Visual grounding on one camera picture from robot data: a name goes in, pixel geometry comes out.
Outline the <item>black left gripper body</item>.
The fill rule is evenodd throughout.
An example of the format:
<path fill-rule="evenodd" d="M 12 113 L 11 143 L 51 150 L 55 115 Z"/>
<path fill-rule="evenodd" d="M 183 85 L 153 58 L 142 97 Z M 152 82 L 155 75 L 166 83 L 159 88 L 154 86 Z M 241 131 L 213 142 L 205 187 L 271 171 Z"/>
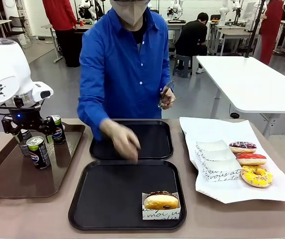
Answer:
<path fill-rule="evenodd" d="M 9 110 L 13 122 L 22 129 L 40 130 L 43 128 L 43 118 L 39 109 L 20 108 Z"/>

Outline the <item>person's right hand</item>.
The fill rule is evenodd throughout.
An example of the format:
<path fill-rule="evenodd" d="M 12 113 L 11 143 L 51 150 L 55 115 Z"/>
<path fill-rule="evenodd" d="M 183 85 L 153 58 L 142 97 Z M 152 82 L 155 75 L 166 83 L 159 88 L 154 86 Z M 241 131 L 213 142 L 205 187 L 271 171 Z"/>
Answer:
<path fill-rule="evenodd" d="M 111 119 L 104 119 L 99 129 L 112 140 L 120 156 L 133 162 L 138 161 L 138 151 L 141 146 L 138 137 L 131 129 Z"/>

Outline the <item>person's left hand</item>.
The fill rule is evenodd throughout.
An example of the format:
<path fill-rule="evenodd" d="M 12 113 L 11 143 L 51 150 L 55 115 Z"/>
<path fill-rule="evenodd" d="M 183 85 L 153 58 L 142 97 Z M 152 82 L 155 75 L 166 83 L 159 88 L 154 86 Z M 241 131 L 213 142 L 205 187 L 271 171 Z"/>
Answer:
<path fill-rule="evenodd" d="M 174 104 L 176 97 L 169 87 L 164 87 L 163 91 L 161 92 L 161 99 L 160 99 L 160 108 L 163 110 L 167 110 L 171 108 Z"/>

